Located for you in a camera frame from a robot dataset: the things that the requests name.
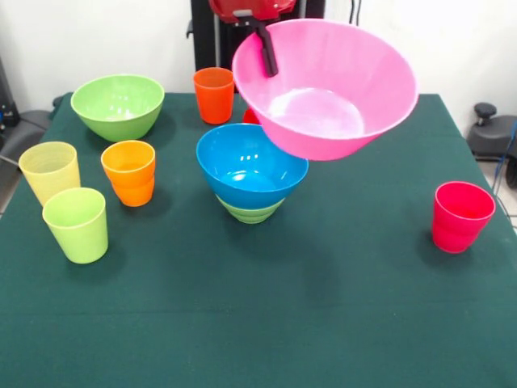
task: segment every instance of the green bowl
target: green bowl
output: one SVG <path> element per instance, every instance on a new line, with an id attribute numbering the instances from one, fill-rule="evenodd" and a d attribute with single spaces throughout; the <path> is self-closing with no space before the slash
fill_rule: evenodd
<path id="1" fill-rule="evenodd" d="M 259 224 L 262 221 L 266 221 L 279 208 L 282 202 L 284 202 L 284 200 L 281 200 L 274 205 L 263 209 L 240 209 L 232 205 L 228 205 L 221 198 L 219 198 L 219 196 L 216 197 L 232 216 L 237 218 L 240 222 L 244 222 L 245 224 Z"/>
<path id="2" fill-rule="evenodd" d="M 72 109 L 108 141 L 136 140 L 153 126 L 164 98 L 162 85 L 151 78 L 108 75 L 79 87 L 72 95 Z"/>

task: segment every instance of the plastic cup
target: plastic cup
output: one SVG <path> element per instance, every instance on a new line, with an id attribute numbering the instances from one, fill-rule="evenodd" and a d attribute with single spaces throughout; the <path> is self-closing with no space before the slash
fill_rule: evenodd
<path id="1" fill-rule="evenodd" d="M 100 159 L 115 194 L 124 205 L 142 206 L 151 200 L 156 153 L 150 144 L 121 141 L 107 147 Z"/>
<path id="2" fill-rule="evenodd" d="M 259 119 L 251 109 L 246 109 L 242 117 L 242 122 L 246 124 L 260 124 Z"/>
<path id="3" fill-rule="evenodd" d="M 42 206 L 67 188 L 80 188 L 78 153 L 62 141 L 34 145 L 19 158 L 19 168 Z"/>
<path id="4" fill-rule="evenodd" d="M 194 74 L 195 97 L 201 119 L 223 124 L 233 110 L 233 73 L 221 67 L 208 67 Z"/>
<path id="5" fill-rule="evenodd" d="M 442 251 L 461 253 L 477 239 L 495 213 L 494 198 L 467 182 L 447 182 L 436 189 L 433 241 Z"/>
<path id="6" fill-rule="evenodd" d="M 70 261 L 88 264 L 106 253 L 106 201 L 97 190 L 59 192 L 43 207 L 43 219 Z"/>

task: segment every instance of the orange cup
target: orange cup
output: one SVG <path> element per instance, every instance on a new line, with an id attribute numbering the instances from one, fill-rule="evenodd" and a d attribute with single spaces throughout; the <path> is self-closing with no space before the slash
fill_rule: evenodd
<path id="1" fill-rule="evenodd" d="M 100 157 L 115 194 L 126 206 L 142 206 L 153 197 L 156 152 L 138 140 L 120 141 Z"/>
<path id="2" fill-rule="evenodd" d="M 201 119 L 223 124 L 233 110 L 233 73 L 221 67 L 208 67 L 194 74 L 195 96 Z"/>

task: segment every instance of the cup rim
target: cup rim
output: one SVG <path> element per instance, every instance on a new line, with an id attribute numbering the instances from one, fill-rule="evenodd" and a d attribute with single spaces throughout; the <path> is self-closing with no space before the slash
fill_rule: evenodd
<path id="1" fill-rule="evenodd" d="M 96 196 L 99 196 L 102 199 L 102 201 L 103 201 L 102 207 L 101 207 L 100 211 L 97 214 L 95 214 L 94 217 L 92 217 L 89 221 L 83 222 L 82 224 L 78 224 L 78 225 L 74 225 L 74 226 L 55 225 L 54 223 L 50 222 L 48 220 L 48 218 L 45 216 L 45 210 L 48 207 L 48 204 L 50 204 L 53 200 L 57 200 L 57 199 L 59 199 L 60 196 L 64 196 L 72 191 L 93 192 Z M 106 198 L 100 191 L 95 190 L 94 188 L 67 188 L 67 189 L 63 190 L 62 192 L 58 192 L 57 194 L 52 196 L 49 200 L 47 200 L 47 202 L 45 202 L 45 205 L 43 206 L 43 209 L 41 210 L 41 216 L 42 216 L 43 220 L 45 221 L 45 223 L 48 226 L 51 226 L 52 228 L 59 229 L 59 230 L 74 230 L 74 229 L 82 228 L 84 226 L 87 226 L 87 225 L 97 221 L 99 219 L 99 217 L 102 216 L 102 214 L 104 213 L 105 210 L 106 210 Z"/>
<path id="2" fill-rule="evenodd" d="M 492 203 L 492 211 L 490 212 L 490 214 L 484 216 L 484 217 L 478 217 L 478 218 L 471 218 L 471 217 L 463 217 L 463 216 L 460 216 L 458 214 L 455 214 L 453 212 L 451 212 L 449 209 L 447 209 L 445 206 L 443 206 L 443 204 L 439 201 L 438 199 L 438 194 L 439 194 L 439 191 L 444 188 L 445 186 L 448 186 L 450 184 L 464 184 L 464 185 L 467 185 L 467 186 L 472 186 L 474 188 L 476 188 L 477 190 L 479 190 L 480 192 L 482 192 L 483 194 L 485 194 L 488 198 L 490 198 L 490 202 Z M 497 205 L 495 203 L 495 200 L 494 198 L 490 195 L 489 192 L 487 192 L 484 188 L 481 188 L 480 186 L 474 184 L 474 183 L 470 183 L 470 182 L 465 182 L 463 180 L 451 180 L 451 181 L 448 181 L 448 182 L 445 182 L 445 183 L 442 183 L 440 184 L 436 190 L 435 190 L 435 201 L 436 203 L 439 205 L 439 207 L 441 209 L 443 209 L 445 212 L 451 214 L 453 217 L 456 217 L 456 218 L 459 218 L 461 220 L 466 220 L 466 221 L 483 221 L 483 220 L 486 220 L 486 219 L 490 219 L 492 218 L 492 216 L 495 214 L 495 211 L 497 210 Z"/>
<path id="3" fill-rule="evenodd" d="M 104 162 L 104 155 L 106 154 L 106 152 L 108 152 L 110 149 L 112 148 L 115 148 L 117 146 L 121 146 L 123 144 L 128 144 L 128 143 L 138 143 L 138 144 L 141 144 L 143 146 L 147 146 L 148 148 L 150 148 L 152 151 L 153 151 L 153 157 L 142 167 L 138 167 L 138 168 L 135 168 L 133 170 L 116 170 L 115 168 L 111 168 L 109 167 L 105 162 Z M 132 172 L 137 172 L 137 171 L 141 171 L 141 170 L 144 170 L 146 167 L 150 166 L 154 160 L 156 159 L 156 150 L 154 149 L 154 147 L 152 145 L 150 145 L 148 142 L 146 141 L 141 141 L 141 140 L 124 140 L 124 141 L 118 141 L 117 143 L 114 143 L 112 145 L 110 145 L 109 147 L 107 147 L 103 153 L 100 155 L 100 162 L 101 164 L 103 165 L 103 168 L 105 168 L 106 170 L 109 170 L 111 172 L 115 172 L 116 174 L 130 174 Z"/>
<path id="4" fill-rule="evenodd" d="M 217 69 L 217 70 L 224 70 L 223 72 L 224 73 L 230 73 L 232 75 L 232 80 L 228 83 L 226 83 L 225 85 L 223 86 L 205 86 L 205 85 L 202 85 L 198 82 L 195 81 L 195 76 L 198 75 L 198 74 L 201 74 L 201 73 L 204 73 L 205 71 L 208 71 L 208 70 L 214 70 L 214 69 Z M 212 67 L 205 67 L 204 69 L 200 69 L 200 70 L 197 70 L 194 75 L 192 76 L 192 81 L 194 82 L 194 84 L 198 87 L 202 87 L 204 89 L 210 89 L 210 90 L 220 90 L 220 89 L 225 89 L 226 87 L 230 86 L 230 85 L 233 85 L 235 83 L 235 80 L 233 79 L 233 71 L 232 70 L 228 70 L 224 67 L 218 67 L 218 66 L 212 66 Z"/>
<path id="5" fill-rule="evenodd" d="M 68 150 L 71 150 L 72 151 L 72 159 L 66 163 L 64 166 L 56 169 L 56 170 L 53 170 L 53 171 L 47 171 L 47 172 L 35 172 L 35 171 L 32 171 L 32 169 L 27 169 L 25 166 L 24 166 L 24 159 L 25 158 L 28 158 L 28 155 L 30 155 L 32 152 L 34 152 L 37 148 L 42 148 L 42 147 L 45 147 L 49 144 L 54 144 L 54 145 L 61 145 L 61 146 L 64 146 L 66 147 Z M 29 148 L 28 150 L 25 150 L 23 152 L 23 154 L 21 154 L 21 156 L 19 157 L 18 159 L 18 165 L 19 165 L 19 168 L 20 170 L 26 174 L 32 174 L 32 175 L 50 175 L 50 174 L 55 174 L 56 172 L 58 171 L 61 171 L 63 169 L 65 169 L 66 167 L 70 166 L 71 164 L 73 164 L 76 160 L 78 159 L 78 151 L 75 149 L 75 147 L 65 141 L 44 141 L 42 143 L 38 143 L 36 145 L 33 145 L 31 148 Z"/>

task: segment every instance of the red cup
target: red cup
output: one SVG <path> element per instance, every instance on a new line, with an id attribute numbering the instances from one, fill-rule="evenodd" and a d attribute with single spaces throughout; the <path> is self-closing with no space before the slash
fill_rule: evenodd
<path id="1" fill-rule="evenodd" d="M 201 119 L 209 124 L 223 124 L 232 117 L 233 74 L 221 67 L 208 67 L 194 74 L 195 97 Z"/>
<path id="2" fill-rule="evenodd" d="M 447 182 L 436 189 L 432 234 L 447 253 L 466 251 L 495 213 L 494 198 L 467 182 Z"/>
<path id="3" fill-rule="evenodd" d="M 259 119 L 251 109 L 246 109 L 242 117 L 242 122 L 246 124 L 260 124 Z"/>

